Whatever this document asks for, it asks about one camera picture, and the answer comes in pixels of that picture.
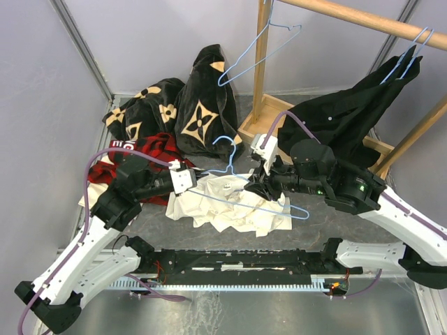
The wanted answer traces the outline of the black button shirt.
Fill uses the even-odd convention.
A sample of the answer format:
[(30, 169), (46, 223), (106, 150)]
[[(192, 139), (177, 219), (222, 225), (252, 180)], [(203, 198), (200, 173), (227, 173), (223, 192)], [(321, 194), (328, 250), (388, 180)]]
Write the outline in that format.
[(391, 57), (350, 89), (306, 100), (290, 111), (321, 144), (332, 149), (336, 158), (370, 168), (378, 161), (380, 153), (366, 147), (364, 137), (403, 88), (420, 73), (422, 57), (418, 56), (403, 80), (395, 80), (394, 74), (389, 82), (380, 84), (399, 57)]

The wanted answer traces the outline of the white dress shirt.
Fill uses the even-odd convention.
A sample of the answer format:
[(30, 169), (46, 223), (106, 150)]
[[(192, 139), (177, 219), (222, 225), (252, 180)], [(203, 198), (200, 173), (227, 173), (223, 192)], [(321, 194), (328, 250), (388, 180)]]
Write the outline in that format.
[(198, 185), (181, 195), (170, 194), (166, 216), (174, 221), (191, 217), (199, 228), (210, 223), (218, 232), (234, 228), (264, 237), (274, 230), (292, 228), (290, 200), (281, 195), (267, 201), (244, 190), (250, 174), (216, 175), (200, 173)]

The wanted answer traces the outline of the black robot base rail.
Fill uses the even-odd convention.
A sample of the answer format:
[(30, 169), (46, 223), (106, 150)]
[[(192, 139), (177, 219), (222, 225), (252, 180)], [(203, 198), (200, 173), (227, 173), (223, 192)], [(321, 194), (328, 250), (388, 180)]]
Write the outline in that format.
[(336, 260), (340, 239), (330, 239), (322, 251), (156, 250), (140, 237), (124, 245), (136, 250), (141, 263), (129, 280), (132, 291), (147, 286), (160, 290), (226, 292), (324, 292), (330, 279), (363, 273)]

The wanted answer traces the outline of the light blue hanger with shirt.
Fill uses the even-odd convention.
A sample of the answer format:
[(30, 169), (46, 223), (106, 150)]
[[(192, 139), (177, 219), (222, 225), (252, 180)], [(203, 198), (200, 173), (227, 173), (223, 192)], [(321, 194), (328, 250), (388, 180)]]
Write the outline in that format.
[[(416, 44), (418, 42), (418, 39), (421, 38), (425, 32), (427, 32), (428, 35), (423, 39), (422, 44), (417, 49)], [(422, 29), (419, 34), (413, 39), (411, 45), (408, 46), (406, 51), (401, 54), (401, 56), (397, 60), (397, 63), (394, 65), (392, 70), (382, 79), (380, 84), (389, 82), (394, 74), (396, 74), (395, 80), (403, 80), (409, 69), (415, 62), (416, 58), (420, 54), (421, 50), (427, 45), (433, 34), (434, 29), (431, 27), (425, 27), (424, 29)]]

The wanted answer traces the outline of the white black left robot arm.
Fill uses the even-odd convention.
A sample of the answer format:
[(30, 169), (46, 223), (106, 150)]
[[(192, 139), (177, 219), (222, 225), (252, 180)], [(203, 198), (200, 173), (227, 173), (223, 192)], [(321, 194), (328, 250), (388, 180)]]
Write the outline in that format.
[(15, 294), (53, 334), (66, 331), (87, 303), (121, 276), (155, 268), (160, 254), (140, 237), (130, 238), (106, 261), (91, 269), (96, 256), (142, 211), (141, 200), (180, 195), (197, 185), (201, 170), (185, 162), (163, 162), (143, 154), (124, 157), (117, 175), (94, 206), (85, 207), (85, 224), (63, 253), (34, 281), (22, 281)]

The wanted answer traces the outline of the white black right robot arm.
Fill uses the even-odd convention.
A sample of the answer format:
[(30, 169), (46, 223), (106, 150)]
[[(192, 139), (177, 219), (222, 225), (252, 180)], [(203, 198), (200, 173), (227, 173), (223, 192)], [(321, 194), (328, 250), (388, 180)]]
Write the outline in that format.
[(268, 201), (286, 192), (321, 196), (329, 207), (370, 221), (399, 239), (394, 244), (361, 244), (331, 238), (320, 256), (324, 270), (401, 269), (420, 285), (446, 288), (446, 229), (405, 202), (383, 179), (336, 158), (315, 139), (294, 144), (290, 164), (278, 155), (274, 136), (256, 135), (251, 150), (260, 165), (246, 191)]

